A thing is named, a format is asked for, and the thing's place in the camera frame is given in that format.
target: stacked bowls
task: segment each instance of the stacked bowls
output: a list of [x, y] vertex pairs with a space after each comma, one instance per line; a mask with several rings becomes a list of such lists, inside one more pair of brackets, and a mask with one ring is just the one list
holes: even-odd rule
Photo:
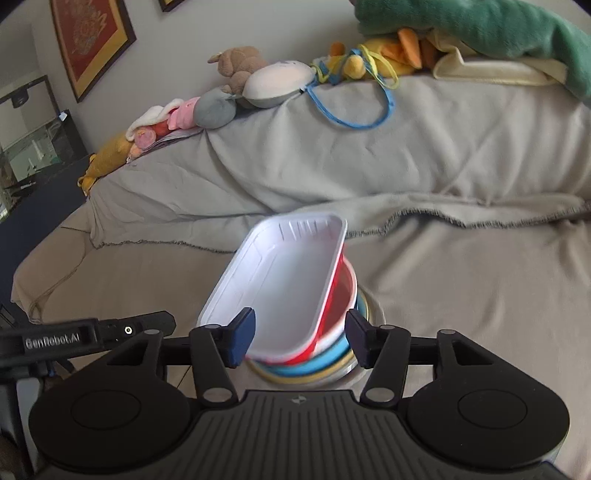
[[350, 262], [343, 259], [342, 267], [312, 355], [289, 364], [249, 360], [249, 366], [263, 379], [285, 388], [313, 389], [326, 387], [356, 369], [357, 359], [345, 337], [345, 316], [351, 308], [357, 308], [369, 321], [371, 314]]

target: bed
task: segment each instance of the bed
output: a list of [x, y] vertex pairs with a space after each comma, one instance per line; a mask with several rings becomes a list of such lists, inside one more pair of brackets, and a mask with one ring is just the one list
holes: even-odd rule
[[[383, 108], [372, 82], [318, 95], [358, 122]], [[452, 327], [555, 390], [571, 415], [557, 466], [591, 478], [589, 109], [557, 85], [427, 76], [395, 96], [377, 129], [331, 124], [298, 95], [120, 168], [21, 264], [13, 301], [35, 323], [168, 310], [186, 335], [253, 225], [334, 211], [378, 321]], [[407, 394], [429, 373], [411, 369]], [[231, 376], [275, 388], [244, 365]], [[187, 394], [190, 377], [169, 373]]]

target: green plush toy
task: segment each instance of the green plush toy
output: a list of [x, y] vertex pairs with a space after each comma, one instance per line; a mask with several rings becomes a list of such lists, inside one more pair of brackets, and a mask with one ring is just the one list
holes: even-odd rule
[[591, 103], [591, 37], [544, 8], [519, 0], [350, 1], [365, 35], [438, 28], [489, 57], [559, 60], [566, 88]]

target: yellow duck plush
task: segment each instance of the yellow duck plush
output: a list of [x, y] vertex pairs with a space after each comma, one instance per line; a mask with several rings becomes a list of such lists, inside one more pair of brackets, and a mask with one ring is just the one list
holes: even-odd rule
[[86, 196], [99, 178], [125, 165], [132, 145], [133, 142], [129, 142], [123, 132], [109, 140], [96, 155], [90, 156], [90, 166], [85, 175], [78, 179], [78, 186]]
[[[416, 70], [423, 68], [421, 59], [422, 42], [419, 42], [417, 34], [410, 28], [398, 31], [398, 38], [375, 37], [362, 43], [371, 53], [378, 54], [387, 61], [398, 76], [411, 75]], [[346, 53], [345, 45], [335, 42], [330, 46], [329, 59], [326, 66], [334, 71], [333, 67], [342, 61]], [[384, 78], [392, 78], [390, 69], [381, 61], [376, 62], [378, 73]], [[345, 77], [360, 80], [366, 75], [365, 63], [359, 55], [351, 55], [343, 65]]]

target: red painting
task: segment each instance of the red painting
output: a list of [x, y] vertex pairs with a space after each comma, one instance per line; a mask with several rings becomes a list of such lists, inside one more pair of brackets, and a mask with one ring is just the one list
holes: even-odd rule
[[123, 0], [51, 0], [64, 65], [78, 101], [135, 40]]

